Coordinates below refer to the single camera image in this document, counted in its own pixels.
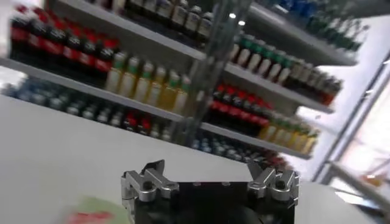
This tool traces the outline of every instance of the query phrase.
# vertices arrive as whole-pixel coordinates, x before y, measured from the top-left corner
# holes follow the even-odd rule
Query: store shelf
[[[331,170],[347,184],[360,191],[368,199],[374,201],[385,212],[390,212],[390,185],[383,183],[380,187],[374,187],[359,179],[358,174],[339,163],[331,163]]]
[[[128,19],[122,18],[112,12],[102,9],[87,1],[83,1],[83,0],[58,0],[58,1],[74,9],[80,10],[81,12],[84,12],[88,15],[102,19],[122,29],[133,32],[139,36],[152,40],[156,43],[160,43],[163,46],[166,46],[170,49],[173,49],[177,52],[180,52],[192,58],[201,60],[205,57],[204,53],[199,50],[193,49],[189,46],[186,46],[185,44],[179,43],[178,41],[165,37],[157,32],[154,32],[143,26],[133,23]]]
[[[266,34],[270,37],[283,37],[280,44],[287,47],[285,49],[287,52],[304,58],[314,65],[356,64],[356,61],[338,52],[326,42],[257,3],[252,3],[250,6],[249,16],[256,20],[257,29],[266,30]]]
[[[328,114],[334,112],[332,109],[330,109],[329,107],[327,107],[321,103],[318,103],[310,98],[307,98],[307,97],[305,97],[299,93],[296,93],[294,91],[291,91],[287,88],[284,88],[278,84],[275,84],[275,83],[272,83],[272,82],[267,81],[265,79],[262,79],[260,77],[257,77],[255,75],[253,75],[251,72],[243,70],[239,66],[227,64],[225,70],[227,72],[241,78],[241,79],[247,80],[248,82],[251,82],[251,83],[255,83],[264,89],[267,89],[267,90],[269,90],[273,93],[276,93],[280,96],[283,96],[287,99],[293,100],[302,106],[312,108],[314,110],[318,110],[321,112],[325,112]]]
[[[31,75],[33,77],[37,77],[43,80],[50,81],[52,83],[56,83],[59,85],[63,85],[65,87],[78,90],[80,92],[90,94],[92,96],[100,97],[105,100],[109,100],[115,103],[119,103],[121,105],[135,108],[140,111],[144,111],[153,115],[156,115],[158,117],[162,117],[165,119],[169,119],[171,121],[178,122],[182,119],[181,115],[174,114],[165,110],[161,110],[159,108],[150,106],[148,104],[140,103],[136,100],[132,100],[117,94],[113,94],[111,92],[108,92],[103,89],[95,88],[90,85],[86,85],[81,82],[77,82],[72,79],[68,79],[65,77],[62,77],[60,75],[53,74],[51,72],[47,72],[42,69],[35,68],[30,65],[26,65],[24,63],[20,63],[15,60],[11,60],[8,58],[0,58],[0,66],[4,66],[6,68],[14,69],[17,71],[21,71],[26,73],[27,75]]]
[[[302,158],[302,159],[310,159],[311,158],[311,155],[304,155],[304,154],[302,154],[300,152],[291,150],[289,148],[286,148],[286,147],[283,147],[283,146],[280,146],[280,145],[276,145],[276,144],[273,144],[273,143],[270,143],[270,142],[266,142],[266,141],[263,141],[263,140],[260,140],[260,139],[257,139],[257,138],[253,138],[253,137],[250,137],[250,136],[246,136],[246,135],[240,134],[238,132],[231,131],[231,130],[228,130],[228,129],[225,129],[225,128],[221,128],[221,127],[218,127],[218,126],[215,126],[215,125],[208,124],[208,123],[202,123],[200,128],[202,130],[205,130],[205,131],[216,133],[218,135],[222,135],[222,136],[225,136],[225,137],[228,137],[228,138],[231,138],[231,139],[236,139],[236,140],[239,140],[241,142],[245,142],[245,143],[248,143],[248,144],[251,144],[251,145],[263,147],[265,149],[272,150],[272,151],[275,151],[275,152],[285,153],[285,154],[288,154],[288,155],[291,155],[291,156],[296,156],[296,157],[299,157],[299,158]]]

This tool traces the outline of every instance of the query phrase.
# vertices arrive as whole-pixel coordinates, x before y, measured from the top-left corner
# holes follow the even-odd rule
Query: white wall
[[[324,114],[308,108],[299,108],[298,115],[315,123],[322,130],[317,146],[314,149],[313,157],[309,161],[286,156],[288,161],[302,173],[305,179],[311,179],[324,156],[331,149],[347,122],[354,107],[359,102],[363,92],[377,72],[383,59],[390,51],[390,16],[378,16],[363,20],[363,24],[370,25],[370,32],[367,41],[362,45],[358,64],[348,66],[321,66],[324,71],[344,80],[344,89],[335,99],[332,107],[333,114]]]

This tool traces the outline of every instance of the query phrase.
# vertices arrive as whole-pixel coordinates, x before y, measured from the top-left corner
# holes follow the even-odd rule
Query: shelving unit
[[[286,99],[290,99],[292,101],[295,101],[302,106],[312,108],[314,110],[318,110],[321,112],[325,112],[328,114],[334,112],[331,108],[329,108],[329,107],[327,107],[319,102],[316,102],[310,98],[307,98],[307,97],[305,97],[299,93],[296,93],[294,91],[291,91],[287,88],[284,88],[278,84],[275,84],[275,83],[272,83],[268,80],[257,77],[253,73],[251,73],[249,71],[245,71],[244,69],[240,68],[239,66],[227,64],[225,70],[227,72],[241,78],[241,79],[247,80],[250,83],[255,83],[256,85],[258,85],[266,90],[269,90],[273,93],[276,93],[276,94],[278,94]]]
[[[266,33],[272,37],[283,37],[282,44],[287,52],[306,59],[314,65],[356,64],[355,60],[262,5],[253,2],[249,9],[249,17],[256,20],[257,29],[266,30]]]
[[[245,142],[245,143],[250,144],[250,145],[263,147],[263,148],[266,148],[266,149],[269,149],[269,150],[272,150],[275,152],[285,153],[285,154],[288,154],[291,156],[296,156],[296,157],[302,158],[302,159],[310,159],[311,158],[311,155],[305,155],[305,154],[302,154],[300,152],[291,150],[289,148],[286,148],[286,147],[283,147],[283,146],[280,146],[277,144],[273,144],[271,142],[266,142],[266,141],[263,141],[263,140],[260,140],[257,138],[246,136],[246,135],[240,134],[238,132],[231,131],[231,130],[228,130],[225,128],[221,128],[221,127],[218,127],[215,125],[208,124],[208,123],[202,123],[202,125],[200,126],[200,129],[205,130],[205,131],[209,131],[209,132],[212,132],[212,133],[215,133],[218,135],[222,135],[222,136],[225,136],[225,137],[228,137],[231,139],[236,139],[236,140],[239,140],[241,142]]]
[[[360,180],[357,173],[339,163],[331,163],[331,170],[337,177],[373,200],[384,209],[384,212],[390,212],[390,185],[388,183],[383,183],[380,187],[371,186]]]
[[[14,69],[17,71],[21,71],[26,73],[27,75],[31,75],[33,77],[37,77],[43,80],[50,81],[52,83],[56,83],[59,85],[63,85],[65,87],[78,90],[82,93],[90,94],[92,96],[100,97],[105,100],[109,100],[115,103],[119,103],[121,105],[136,108],[140,111],[147,112],[149,114],[156,115],[158,117],[162,117],[165,119],[168,119],[170,121],[178,122],[182,119],[181,115],[174,114],[153,106],[150,106],[145,103],[140,103],[136,100],[132,100],[117,94],[113,94],[111,92],[108,92],[104,89],[99,89],[92,87],[90,85],[86,85],[81,82],[77,82],[72,79],[68,79],[66,77],[62,77],[60,75],[53,74],[51,72],[47,72],[42,69],[35,68],[30,65],[26,65],[24,63],[20,63],[18,61],[8,59],[8,58],[0,58],[0,66],[4,66],[6,68]]]

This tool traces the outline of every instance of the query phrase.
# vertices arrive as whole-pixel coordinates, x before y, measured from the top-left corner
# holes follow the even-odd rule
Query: yellow juice bottle
[[[140,102],[144,102],[146,100],[146,94],[149,89],[149,86],[152,83],[152,72],[153,72],[154,66],[150,62],[146,62],[143,67],[142,77],[138,80],[136,87],[135,87],[135,93],[134,93],[134,99]]]
[[[191,80],[187,76],[183,76],[182,86],[177,90],[176,100],[172,109],[173,113],[181,114],[187,101],[188,91],[190,90]]]
[[[305,147],[302,150],[303,154],[307,155],[310,154],[311,151],[313,151],[313,148],[317,143],[318,135],[319,135],[319,130],[314,130],[312,133],[309,134]]]
[[[108,72],[107,80],[105,82],[105,89],[112,93],[116,93],[119,86],[119,81],[122,78],[122,73],[124,69],[124,65],[126,62],[127,55],[123,52],[119,52],[114,57],[113,66]]]
[[[135,85],[137,83],[137,69],[140,65],[140,60],[137,57],[132,57],[127,63],[127,71],[123,74],[121,83],[119,84],[118,94],[124,97],[132,98]]]
[[[171,110],[173,103],[176,99],[177,94],[177,84],[179,82],[179,76],[175,71],[169,73],[168,83],[165,85],[165,88],[161,94],[159,107],[164,110]]]
[[[151,87],[149,88],[147,97],[146,97],[146,103],[150,104],[152,106],[157,106],[158,100],[160,98],[163,85],[164,85],[164,79],[166,76],[166,70],[164,67],[159,66],[156,70],[156,76],[154,81],[151,84]]]

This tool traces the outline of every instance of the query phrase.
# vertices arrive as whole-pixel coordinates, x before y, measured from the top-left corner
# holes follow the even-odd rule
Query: white countertop
[[[158,159],[173,181],[250,180],[245,164],[4,96],[0,124],[1,223],[61,223],[84,195],[120,204],[122,173]],[[371,223],[327,186],[303,183],[299,203],[299,224]]]

